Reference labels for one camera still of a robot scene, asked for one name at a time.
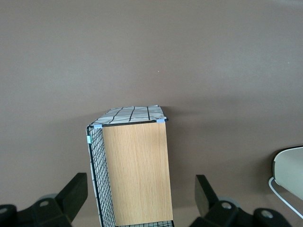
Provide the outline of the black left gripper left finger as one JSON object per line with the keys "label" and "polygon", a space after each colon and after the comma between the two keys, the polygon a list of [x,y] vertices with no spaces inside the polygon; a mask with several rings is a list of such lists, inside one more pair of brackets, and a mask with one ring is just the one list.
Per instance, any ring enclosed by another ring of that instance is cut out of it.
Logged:
{"label": "black left gripper left finger", "polygon": [[86,173],[77,173],[53,198],[42,198],[17,211],[13,204],[0,206],[2,227],[71,227],[88,197]]}

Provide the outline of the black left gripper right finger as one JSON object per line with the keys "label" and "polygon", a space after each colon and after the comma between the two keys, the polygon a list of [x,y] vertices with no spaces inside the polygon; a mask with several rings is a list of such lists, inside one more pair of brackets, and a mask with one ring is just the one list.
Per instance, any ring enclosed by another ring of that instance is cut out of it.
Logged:
{"label": "black left gripper right finger", "polygon": [[279,212],[258,208],[253,214],[245,212],[234,203],[220,200],[205,175],[195,177],[195,201],[200,216],[192,227],[290,227]]}

